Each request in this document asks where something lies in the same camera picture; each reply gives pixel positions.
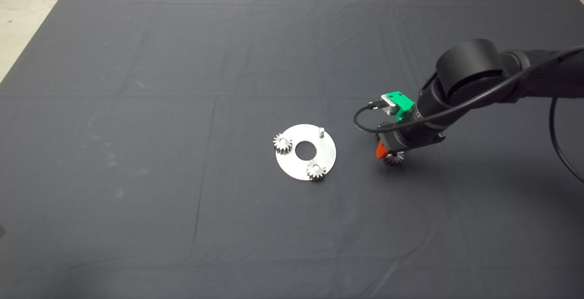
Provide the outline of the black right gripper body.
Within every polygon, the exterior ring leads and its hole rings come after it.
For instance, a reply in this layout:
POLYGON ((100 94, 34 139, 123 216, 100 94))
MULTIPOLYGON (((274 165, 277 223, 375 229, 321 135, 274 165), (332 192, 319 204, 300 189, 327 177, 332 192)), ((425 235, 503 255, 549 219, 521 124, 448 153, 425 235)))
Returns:
POLYGON ((409 128, 394 132, 378 133, 378 153, 384 151, 387 155, 396 155, 420 147, 438 144, 446 139, 447 118, 415 124, 409 128))

